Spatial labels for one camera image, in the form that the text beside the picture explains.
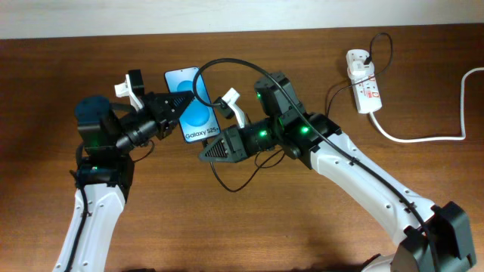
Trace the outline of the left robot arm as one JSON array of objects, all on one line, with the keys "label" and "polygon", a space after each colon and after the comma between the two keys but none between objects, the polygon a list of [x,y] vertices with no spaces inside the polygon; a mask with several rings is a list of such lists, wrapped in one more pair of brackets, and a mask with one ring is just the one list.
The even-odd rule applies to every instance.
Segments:
[{"label": "left robot arm", "polygon": [[75,108],[82,143],[71,171],[76,193],[73,217],[55,271],[103,271],[112,235],[127,203],[136,147],[172,133],[194,99],[191,91],[141,96],[142,107],[91,96]]}]

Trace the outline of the blue Galaxy smartphone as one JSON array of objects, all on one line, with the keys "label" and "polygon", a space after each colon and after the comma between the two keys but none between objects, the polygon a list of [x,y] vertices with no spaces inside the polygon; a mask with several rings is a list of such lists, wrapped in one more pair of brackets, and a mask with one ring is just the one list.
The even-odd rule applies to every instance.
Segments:
[{"label": "blue Galaxy smartphone", "polygon": [[[194,76],[198,67],[167,71],[164,78],[170,93],[193,91]],[[194,98],[179,119],[182,136],[191,144],[215,137],[221,131],[215,110]]]}]

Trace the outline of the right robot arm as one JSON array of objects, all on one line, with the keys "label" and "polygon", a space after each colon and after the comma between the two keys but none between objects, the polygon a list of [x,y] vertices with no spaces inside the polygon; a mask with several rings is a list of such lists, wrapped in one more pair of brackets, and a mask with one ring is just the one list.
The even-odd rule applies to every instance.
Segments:
[{"label": "right robot arm", "polygon": [[205,162],[242,162],[280,146],[291,159],[332,180],[362,206],[397,245],[375,255],[365,271],[468,271],[476,264],[470,221],[454,202],[439,207],[399,183],[364,155],[341,128],[307,113],[283,73],[254,85],[266,119],[233,125],[206,144]]}]

